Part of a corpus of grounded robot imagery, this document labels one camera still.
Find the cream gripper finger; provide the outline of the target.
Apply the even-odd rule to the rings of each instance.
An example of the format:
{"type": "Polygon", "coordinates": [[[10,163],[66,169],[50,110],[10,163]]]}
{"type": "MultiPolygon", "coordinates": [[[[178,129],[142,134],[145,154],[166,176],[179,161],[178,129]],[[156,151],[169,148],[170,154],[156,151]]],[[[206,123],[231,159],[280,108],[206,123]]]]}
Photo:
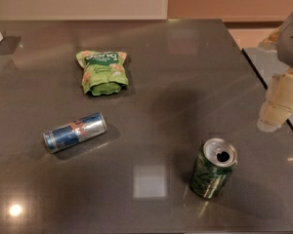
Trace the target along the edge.
{"type": "Polygon", "coordinates": [[[275,50],[281,27],[277,27],[268,37],[263,39],[258,47],[265,50],[275,50]]]}
{"type": "Polygon", "coordinates": [[[266,91],[257,127],[271,133],[279,129],[293,114],[293,67],[284,74],[275,73],[266,91]]]}

